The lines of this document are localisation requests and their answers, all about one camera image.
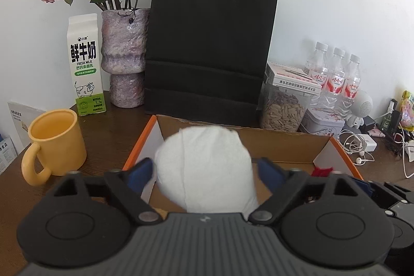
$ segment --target cow illustration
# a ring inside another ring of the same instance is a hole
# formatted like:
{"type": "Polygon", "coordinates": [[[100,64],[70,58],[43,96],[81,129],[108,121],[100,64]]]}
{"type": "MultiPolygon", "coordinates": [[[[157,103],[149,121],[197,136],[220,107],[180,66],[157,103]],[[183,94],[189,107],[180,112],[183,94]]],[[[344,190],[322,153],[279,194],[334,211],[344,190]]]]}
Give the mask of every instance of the cow illustration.
{"type": "Polygon", "coordinates": [[[76,93],[78,94],[78,97],[85,98],[87,96],[93,95],[95,86],[93,82],[89,82],[87,85],[77,87],[76,82],[75,82],[75,88],[76,88],[76,93]]]}

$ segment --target bottle cap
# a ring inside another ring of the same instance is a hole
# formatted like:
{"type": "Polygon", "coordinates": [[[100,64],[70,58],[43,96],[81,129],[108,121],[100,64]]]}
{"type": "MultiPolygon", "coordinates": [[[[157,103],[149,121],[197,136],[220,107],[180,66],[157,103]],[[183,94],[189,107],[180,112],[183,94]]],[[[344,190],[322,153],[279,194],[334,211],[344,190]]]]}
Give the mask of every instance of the bottle cap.
{"type": "Polygon", "coordinates": [[[317,42],[316,43],[316,49],[319,49],[319,50],[321,50],[321,51],[324,51],[324,52],[326,52],[327,50],[328,50],[328,45],[326,45],[326,44],[323,44],[323,43],[321,43],[321,42],[317,42]]]}
{"type": "Polygon", "coordinates": [[[361,62],[361,58],[359,56],[356,56],[355,54],[351,54],[351,61],[359,64],[361,62]]]}
{"type": "Polygon", "coordinates": [[[339,55],[339,56],[344,56],[345,55],[345,51],[343,49],[340,49],[338,47],[335,47],[334,54],[335,55],[339,55]]]}

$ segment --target textured vase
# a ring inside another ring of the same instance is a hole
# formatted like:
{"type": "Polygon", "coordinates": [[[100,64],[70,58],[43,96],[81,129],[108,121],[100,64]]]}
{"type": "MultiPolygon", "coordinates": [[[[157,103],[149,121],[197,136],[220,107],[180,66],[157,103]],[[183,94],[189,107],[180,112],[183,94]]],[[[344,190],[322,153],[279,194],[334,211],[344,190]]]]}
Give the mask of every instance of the textured vase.
{"type": "Polygon", "coordinates": [[[120,108],[144,104],[144,73],[111,75],[110,101],[120,108]]]}
{"type": "Polygon", "coordinates": [[[144,103],[145,46],[150,9],[102,12],[102,69],[111,74],[110,100],[117,107],[144,103]]]}

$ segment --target black paper bag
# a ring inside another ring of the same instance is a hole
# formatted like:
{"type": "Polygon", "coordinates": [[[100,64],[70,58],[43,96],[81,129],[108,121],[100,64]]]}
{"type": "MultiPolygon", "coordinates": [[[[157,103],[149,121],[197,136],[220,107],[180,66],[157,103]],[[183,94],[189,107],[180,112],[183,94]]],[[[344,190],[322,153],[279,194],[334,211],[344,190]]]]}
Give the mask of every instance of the black paper bag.
{"type": "Polygon", "coordinates": [[[152,0],[145,111],[251,126],[277,0],[152,0]]]}

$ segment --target green label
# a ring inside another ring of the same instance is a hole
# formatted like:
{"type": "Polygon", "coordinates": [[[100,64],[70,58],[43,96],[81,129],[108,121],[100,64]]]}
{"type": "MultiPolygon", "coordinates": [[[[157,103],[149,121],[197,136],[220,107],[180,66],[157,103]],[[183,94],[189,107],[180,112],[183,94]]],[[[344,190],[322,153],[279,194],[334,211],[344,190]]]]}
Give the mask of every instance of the green label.
{"type": "Polygon", "coordinates": [[[88,69],[87,71],[79,71],[75,73],[75,76],[81,76],[81,75],[88,75],[88,74],[93,74],[96,73],[97,69],[93,68],[93,69],[88,69]]]}
{"type": "Polygon", "coordinates": [[[78,108],[78,115],[84,116],[89,114],[103,113],[106,111],[104,93],[84,98],[77,98],[76,105],[78,108]]]}

